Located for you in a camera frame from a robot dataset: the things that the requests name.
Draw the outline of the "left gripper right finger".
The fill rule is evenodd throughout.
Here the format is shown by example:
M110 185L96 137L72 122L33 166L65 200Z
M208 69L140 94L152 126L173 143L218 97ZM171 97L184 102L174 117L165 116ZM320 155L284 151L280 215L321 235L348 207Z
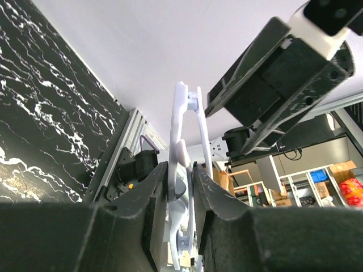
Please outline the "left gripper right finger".
M249 207L193 167L205 271L361 271L362 210Z

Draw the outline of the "white frame sunglasses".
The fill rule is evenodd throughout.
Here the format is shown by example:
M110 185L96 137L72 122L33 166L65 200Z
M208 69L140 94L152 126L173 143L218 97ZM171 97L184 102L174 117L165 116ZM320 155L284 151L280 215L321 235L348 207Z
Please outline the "white frame sunglasses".
M174 269L181 269L184 251L192 253L195 235L195 207L192 160L182 139L183 116L187 111L196 114L202 141L207 173L213 176L208 128L202 104L201 88L188 91L184 82L177 82L172 109L170 146L168 155L168 222L169 243Z

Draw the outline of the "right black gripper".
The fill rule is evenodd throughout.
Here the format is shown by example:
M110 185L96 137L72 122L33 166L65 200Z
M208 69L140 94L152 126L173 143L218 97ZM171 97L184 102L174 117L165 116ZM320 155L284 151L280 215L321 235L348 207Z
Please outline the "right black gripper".
M289 32L280 18L271 18L208 93L206 117L225 106L242 124L224 135L230 153L271 149L354 74L347 43L330 61L300 39L276 50Z

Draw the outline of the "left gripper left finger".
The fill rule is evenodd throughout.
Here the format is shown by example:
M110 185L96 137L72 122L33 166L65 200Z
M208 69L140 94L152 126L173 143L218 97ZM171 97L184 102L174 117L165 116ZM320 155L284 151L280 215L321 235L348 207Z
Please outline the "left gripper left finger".
M168 164L95 203L1 204L2 271L159 271Z

